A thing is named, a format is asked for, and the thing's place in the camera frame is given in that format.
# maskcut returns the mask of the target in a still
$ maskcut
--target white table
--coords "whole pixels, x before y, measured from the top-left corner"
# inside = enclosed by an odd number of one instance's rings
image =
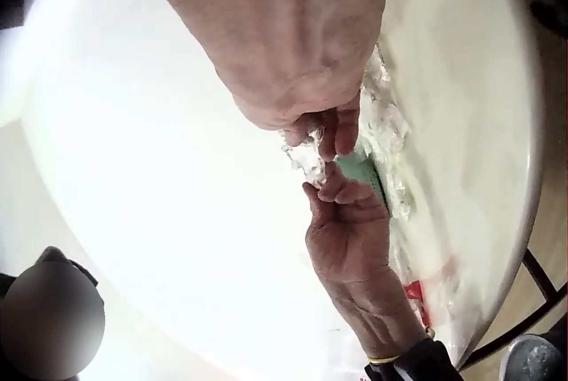
[[[314,379],[341,322],[304,249],[301,180],[166,2],[36,0],[10,34],[0,119],[22,115],[51,197],[120,294],[240,379],[276,365]],[[388,0],[380,42],[412,127],[416,270],[453,254],[475,308],[437,326],[459,359],[503,303],[536,210],[532,40],[518,0]]]

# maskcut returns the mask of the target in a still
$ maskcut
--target forearm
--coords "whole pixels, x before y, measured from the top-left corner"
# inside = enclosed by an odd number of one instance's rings
[[[323,279],[333,305],[351,326],[369,358],[396,357],[427,337],[391,269],[377,275],[381,288],[371,282],[340,286],[325,282]]]

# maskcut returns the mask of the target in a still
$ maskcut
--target clear plastic wrap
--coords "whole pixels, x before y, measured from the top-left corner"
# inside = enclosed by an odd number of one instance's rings
[[[292,169],[302,170],[306,181],[318,189],[325,183],[325,161],[318,151],[323,131],[323,127],[313,125],[308,138],[295,147],[288,145],[284,139],[284,132],[280,132],[284,142],[282,151],[290,158]]]
[[[361,84],[357,150],[375,163],[390,207],[390,265],[399,275],[416,316],[426,328],[434,329],[436,339],[446,345],[450,359],[457,365],[474,333],[477,305],[461,281],[452,250],[443,238],[436,238],[436,229],[428,238],[408,233],[415,211],[414,196],[403,169],[409,132],[410,126],[396,103],[390,75],[379,48],[375,47]],[[321,128],[314,127],[302,145],[283,146],[293,168],[302,169],[306,181],[316,187],[325,182],[325,163],[318,154],[322,134]],[[430,259],[426,265],[424,258]],[[323,337],[328,357],[321,363],[321,379],[367,379],[362,371],[367,357],[347,324],[335,323]]]

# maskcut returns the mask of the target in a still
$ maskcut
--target green object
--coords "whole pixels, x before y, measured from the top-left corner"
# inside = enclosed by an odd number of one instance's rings
[[[375,190],[375,193],[379,198],[383,200],[387,210],[390,213],[389,204],[386,199],[385,189],[377,174],[375,165],[371,159],[360,153],[353,151],[347,156],[336,156],[335,163],[343,172],[343,175],[351,180],[357,180],[363,183],[367,183],[369,186]]]

